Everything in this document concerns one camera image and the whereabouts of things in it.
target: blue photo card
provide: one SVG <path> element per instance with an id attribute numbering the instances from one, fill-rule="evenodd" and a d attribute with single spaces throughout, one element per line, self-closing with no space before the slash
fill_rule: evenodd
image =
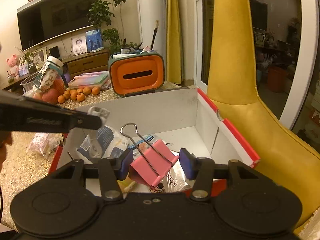
<path id="1" fill-rule="evenodd" d="M 88 51 L 96 50 L 101 48 L 102 38 L 101 38 L 101 30 L 93 30 L 86 32 L 86 40 L 87 40 L 87 49 Z"/>

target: blue gripper pad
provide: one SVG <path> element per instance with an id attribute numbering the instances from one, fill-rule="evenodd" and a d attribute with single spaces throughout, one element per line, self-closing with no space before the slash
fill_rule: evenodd
<path id="1" fill-rule="evenodd" d="M 129 166 L 133 162 L 133 151 L 132 149 L 126 149 L 120 157 L 116 159 L 116 167 L 114 173 L 117 180 L 124 180 L 129 172 Z"/>
<path id="2" fill-rule="evenodd" d="M 194 180 L 197 176 L 197 171 L 194 170 L 196 157 L 187 151 L 185 148 L 180 149 L 179 153 L 180 165 L 187 179 Z"/>

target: television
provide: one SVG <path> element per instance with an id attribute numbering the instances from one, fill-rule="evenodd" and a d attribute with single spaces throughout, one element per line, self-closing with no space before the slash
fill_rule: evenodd
<path id="1" fill-rule="evenodd" d="M 267 30 L 268 4 L 261 0 L 249 0 L 251 9 L 252 27 Z"/>
<path id="2" fill-rule="evenodd" d="M 97 0 L 33 0 L 17 10 L 22 50 L 84 27 Z"/>

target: silver foil package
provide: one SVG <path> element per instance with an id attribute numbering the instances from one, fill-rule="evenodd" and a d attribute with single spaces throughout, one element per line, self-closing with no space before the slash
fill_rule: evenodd
<path id="1" fill-rule="evenodd" d="M 167 176 L 164 177 L 159 185 L 155 189 L 149 189 L 153 193 L 170 193 L 184 191 L 189 188 L 192 188 L 194 181 L 188 180 L 184 175 L 183 169 L 180 165 L 180 161 L 170 169 Z"/>

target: yellow chair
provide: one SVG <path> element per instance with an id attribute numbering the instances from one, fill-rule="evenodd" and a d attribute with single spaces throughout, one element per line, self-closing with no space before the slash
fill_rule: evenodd
<path id="1" fill-rule="evenodd" d="M 256 169 L 300 198 L 299 233 L 320 206 L 320 155 L 283 127 L 258 95 L 249 0 L 214 0 L 207 95 L 260 155 Z"/>

